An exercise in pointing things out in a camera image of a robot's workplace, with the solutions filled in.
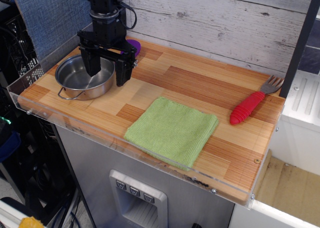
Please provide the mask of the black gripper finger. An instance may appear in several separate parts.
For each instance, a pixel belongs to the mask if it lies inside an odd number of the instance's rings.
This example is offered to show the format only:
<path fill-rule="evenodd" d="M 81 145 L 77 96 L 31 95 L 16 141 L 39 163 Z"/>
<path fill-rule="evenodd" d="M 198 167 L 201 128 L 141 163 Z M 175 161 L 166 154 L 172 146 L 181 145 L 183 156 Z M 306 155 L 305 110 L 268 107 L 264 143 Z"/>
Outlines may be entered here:
<path fill-rule="evenodd" d="M 95 76 L 101 70 L 101 58 L 93 51 L 80 48 L 85 70 L 90 77 Z"/>
<path fill-rule="evenodd" d="M 133 64 L 125 60 L 118 60 L 115 62 L 116 85 L 123 86 L 131 79 Z"/>

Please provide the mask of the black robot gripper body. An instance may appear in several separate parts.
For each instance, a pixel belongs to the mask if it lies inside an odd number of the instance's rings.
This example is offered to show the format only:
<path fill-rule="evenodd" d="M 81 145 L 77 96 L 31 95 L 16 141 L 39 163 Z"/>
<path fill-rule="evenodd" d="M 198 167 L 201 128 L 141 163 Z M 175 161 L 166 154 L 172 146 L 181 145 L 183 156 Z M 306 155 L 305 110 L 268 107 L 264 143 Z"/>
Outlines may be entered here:
<path fill-rule="evenodd" d="M 96 53 L 111 61 L 126 61 L 137 65 L 136 48 L 126 40 L 127 16 L 125 11 L 99 13 L 91 11 L 92 31 L 79 31 L 80 48 Z"/>

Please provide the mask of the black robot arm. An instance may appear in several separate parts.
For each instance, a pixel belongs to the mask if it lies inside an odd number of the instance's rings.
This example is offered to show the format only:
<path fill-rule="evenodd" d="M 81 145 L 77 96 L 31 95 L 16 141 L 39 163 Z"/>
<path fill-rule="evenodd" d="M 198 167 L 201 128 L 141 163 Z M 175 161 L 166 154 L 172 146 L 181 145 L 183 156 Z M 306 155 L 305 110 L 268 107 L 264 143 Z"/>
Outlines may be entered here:
<path fill-rule="evenodd" d="M 136 26 L 127 25 L 126 10 L 134 11 L 123 0 L 89 0 L 92 31 L 79 31 L 80 53 L 86 72 L 95 76 L 101 70 L 101 58 L 115 63 L 116 85 L 130 80 L 137 65 L 135 46 L 127 40 L 127 31 Z"/>

